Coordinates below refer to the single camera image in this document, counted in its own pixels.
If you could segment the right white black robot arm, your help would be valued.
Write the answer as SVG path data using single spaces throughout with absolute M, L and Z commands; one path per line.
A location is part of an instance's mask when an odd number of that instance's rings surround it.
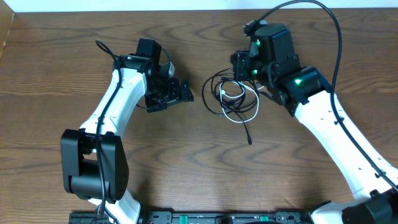
M 354 201 L 325 202 L 303 214 L 305 223 L 397 223 L 397 168 L 355 126 L 331 85 L 315 67 L 301 67 L 283 24 L 244 25 L 250 47 L 231 56 L 237 81 L 259 81 L 325 148 Z

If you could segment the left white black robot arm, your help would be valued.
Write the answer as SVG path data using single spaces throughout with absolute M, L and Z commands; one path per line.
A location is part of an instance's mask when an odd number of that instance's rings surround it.
M 116 55 L 102 41 L 96 45 L 113 59 L 111 83 L 93 114 L 79 129 L 60 138 L 63 186 L 87 200 L 93 213 L 71 213 L 70 223 L 139 223 L 141 205 L 127 189 L 129 167 L 122 138 L 141 98 L 149 112 L 193 102 L 188 80 L 174 76 L 172 62 L 160 64 L 165 50 L 154 39 L 140 39 L 133 54 Z

